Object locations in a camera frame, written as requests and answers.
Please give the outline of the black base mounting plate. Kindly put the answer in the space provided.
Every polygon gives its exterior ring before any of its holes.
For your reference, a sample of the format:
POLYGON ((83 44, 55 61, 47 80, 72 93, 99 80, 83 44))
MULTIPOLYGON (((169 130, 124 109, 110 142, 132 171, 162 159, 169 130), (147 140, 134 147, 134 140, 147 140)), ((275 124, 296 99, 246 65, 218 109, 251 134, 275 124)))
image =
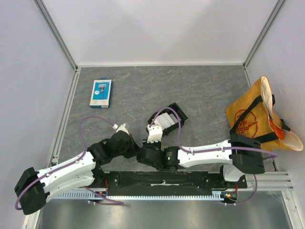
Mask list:
POLYGON ((110 196, 210 196, 213 191, 247 188, 247 183, 244 175, 236 182, 229 182, 219 172, 111 171, 90 187, 107 187, 110 196))

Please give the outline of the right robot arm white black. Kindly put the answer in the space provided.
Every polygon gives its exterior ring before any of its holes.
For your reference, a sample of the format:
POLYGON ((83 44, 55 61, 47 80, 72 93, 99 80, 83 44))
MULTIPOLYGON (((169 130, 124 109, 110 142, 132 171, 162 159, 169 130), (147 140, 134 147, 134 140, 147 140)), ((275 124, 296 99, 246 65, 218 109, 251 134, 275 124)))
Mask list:
POLYGON ((146 143, 136 154, 137 162, 158 171, 177 171, 201 164, 223 164, 218 182, 228 188, 245 174, 265 172, 261 144, 241 134, 214 145, 161 149, 161 143, 146 143))

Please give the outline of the black plastic card box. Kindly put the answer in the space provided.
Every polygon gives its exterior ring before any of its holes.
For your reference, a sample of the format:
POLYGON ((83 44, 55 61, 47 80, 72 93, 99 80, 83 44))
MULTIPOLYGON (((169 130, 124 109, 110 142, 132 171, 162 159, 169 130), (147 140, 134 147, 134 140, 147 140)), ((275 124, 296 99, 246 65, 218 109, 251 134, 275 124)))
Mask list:
MULTIPOLYGON (((172 108, 178 114, 181 126, 183 126, 184 122, 188 119, 187 115, 182 111, 176 102, 168 105, 168 107, 172 108)), ((154 121, 154 124, 161 127, 163 136, 169 135, 170 132, 179 128, 178 119, 176 118, 174 112, 169 109, 163 110, 154 121)))

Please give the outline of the yellow tote bag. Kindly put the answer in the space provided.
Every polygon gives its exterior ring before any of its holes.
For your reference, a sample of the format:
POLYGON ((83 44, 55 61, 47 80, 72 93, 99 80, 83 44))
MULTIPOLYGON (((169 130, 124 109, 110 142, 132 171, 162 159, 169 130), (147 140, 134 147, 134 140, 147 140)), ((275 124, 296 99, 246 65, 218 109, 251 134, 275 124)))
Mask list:
POLYGON ((262 76, 226 108, 231 132, 259 141, 263 150, 302 151, 303 143, 273 111, 274 104, 269 80, 262 76))

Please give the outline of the white card stack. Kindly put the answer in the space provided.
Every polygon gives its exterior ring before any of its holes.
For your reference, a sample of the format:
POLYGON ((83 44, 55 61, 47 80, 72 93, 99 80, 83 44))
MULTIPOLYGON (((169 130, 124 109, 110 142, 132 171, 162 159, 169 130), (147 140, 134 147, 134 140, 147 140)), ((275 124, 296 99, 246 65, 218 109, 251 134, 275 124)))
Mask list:
POLYGON ((162 129, 169 128, 178 123, 174 114, 162 113, 154 121, 154 124, 159 125, 162 129))

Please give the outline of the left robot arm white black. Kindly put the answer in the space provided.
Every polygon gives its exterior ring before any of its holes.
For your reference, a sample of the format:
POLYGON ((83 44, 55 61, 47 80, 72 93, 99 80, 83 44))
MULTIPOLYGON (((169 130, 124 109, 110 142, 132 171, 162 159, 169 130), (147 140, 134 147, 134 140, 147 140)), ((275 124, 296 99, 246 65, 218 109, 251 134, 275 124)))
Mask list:
POLYGON ((15 208, 30 215, 72 189, 101 187, 105 181, 101 166, 118 156, 134 157, 139 149, 131 134, 119 131, 56 166, 39 171, 30 167, 22 173, 14 188, 17 195, 15 208))

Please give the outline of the blue razor package box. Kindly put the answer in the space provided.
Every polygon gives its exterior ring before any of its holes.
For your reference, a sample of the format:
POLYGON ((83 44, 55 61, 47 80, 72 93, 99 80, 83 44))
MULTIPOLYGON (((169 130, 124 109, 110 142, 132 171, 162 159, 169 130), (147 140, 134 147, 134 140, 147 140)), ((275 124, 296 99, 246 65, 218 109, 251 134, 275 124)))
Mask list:
POLYGON ((94 80, 90 107, 91 108, 110 108, 112 99, 112 80, 94 80))

